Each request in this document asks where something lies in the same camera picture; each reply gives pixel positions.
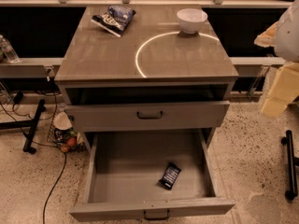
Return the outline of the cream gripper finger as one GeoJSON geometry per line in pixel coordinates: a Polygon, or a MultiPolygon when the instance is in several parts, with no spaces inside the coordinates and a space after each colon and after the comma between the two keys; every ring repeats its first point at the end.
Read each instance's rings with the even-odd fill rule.
{"type": "Polygon", "coordinates": [[[274,47],[276,45],[277,27],[278,23],[273,23],[270,27],[268,27],[264,32],[262,32],[255,38],[254,44],[263,48],[274,47]]]}
{"type": "Polygon", "coordinates": [[[268,118],[281,115],[287,106],[299,96],[299,63],[281,66],[267,93],[261,113],[268,118]]]}

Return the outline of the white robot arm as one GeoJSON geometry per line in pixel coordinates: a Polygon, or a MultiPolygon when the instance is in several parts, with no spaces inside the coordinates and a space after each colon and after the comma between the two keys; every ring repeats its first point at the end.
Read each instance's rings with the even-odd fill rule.
{"type": "Polygon", "coordinates": [[[273,47],[285,63],[277,70],[275,79],[261,113],[276,118],[299,96],[299,0],[295,0],[267,30],[258,35],[254,44],[273,47]]]}

